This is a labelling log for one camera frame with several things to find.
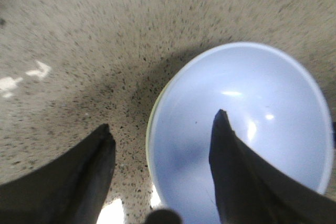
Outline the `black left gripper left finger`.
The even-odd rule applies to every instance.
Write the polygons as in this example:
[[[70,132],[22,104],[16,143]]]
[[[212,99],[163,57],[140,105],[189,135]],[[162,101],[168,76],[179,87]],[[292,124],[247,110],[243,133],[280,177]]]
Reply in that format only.
[[[112,181],[116,143],[102,124],[49,164],[1,185],[1,223],[96,223]]]

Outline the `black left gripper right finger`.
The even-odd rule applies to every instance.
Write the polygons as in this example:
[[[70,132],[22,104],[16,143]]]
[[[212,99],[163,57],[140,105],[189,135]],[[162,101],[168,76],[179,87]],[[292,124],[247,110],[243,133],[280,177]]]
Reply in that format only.
[[[224,110],[213,120],[209,164],[221,223],[335,223],[335,202],[249,148]]]

